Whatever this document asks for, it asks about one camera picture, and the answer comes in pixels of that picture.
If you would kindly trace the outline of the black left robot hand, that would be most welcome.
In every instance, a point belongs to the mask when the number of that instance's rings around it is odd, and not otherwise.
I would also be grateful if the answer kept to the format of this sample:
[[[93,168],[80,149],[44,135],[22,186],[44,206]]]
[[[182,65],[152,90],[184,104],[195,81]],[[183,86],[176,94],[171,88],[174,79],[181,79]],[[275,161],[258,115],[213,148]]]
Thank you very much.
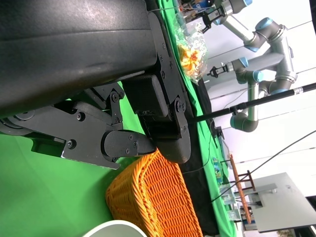
[[[3,0],[0,131],[117,169],[191,155],[186,92],[154,0]]]

